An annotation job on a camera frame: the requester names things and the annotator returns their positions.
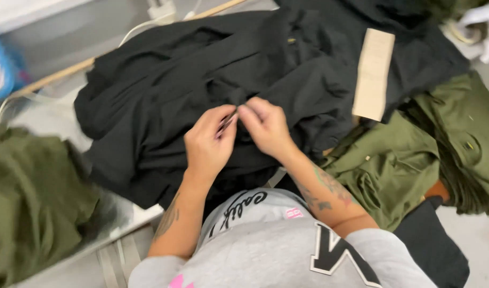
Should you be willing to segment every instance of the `right hand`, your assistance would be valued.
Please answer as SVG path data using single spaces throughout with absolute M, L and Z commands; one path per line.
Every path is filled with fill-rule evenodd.
M 263 153 L 282 162 L 292 151 L 298 150 L 290 137 L 285 114 L 281 107 L 259 97 L 253 97 L 237 108 L 239 118 L 253 141 Z

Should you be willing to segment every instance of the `black garment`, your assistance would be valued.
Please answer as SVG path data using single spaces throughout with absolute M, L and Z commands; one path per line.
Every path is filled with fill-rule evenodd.
M 327 18 L 356 29 L 340 31 Z M 420 23 L 397 39 L 385 120 L 406 95 L 467 69 L 436 26 Z M 281 106 L 300 149 L 322 157 L 353 127 L 357 61 L 369 26 L 379 28 L 351 7 L 281 8 L 174 23 L 134 37 L 95 60 L 75 101 L 81 128 L 94 139 L 92 178 L 143 208 L 167 207 L 187 166 L 183 134 L 207 109 L 253 96 Z M 402 36 L 402 25 L 388 30 L 397 28 Z M 240 126 L 208 201 L 265 184 L 277 166 Z
M 436 215 L 435 210 L 442 203 L 440 196 L 429 197 L 401 221 L 394 234 L 438 287 L 463 288 L 470 267 Z

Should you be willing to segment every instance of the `paper tag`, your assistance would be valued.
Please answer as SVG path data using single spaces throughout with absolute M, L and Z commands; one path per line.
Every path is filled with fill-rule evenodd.
M 387 79 L 395 35 L 368 28 L 358 62 L 353 115 L 381 121 L 387 103 Z

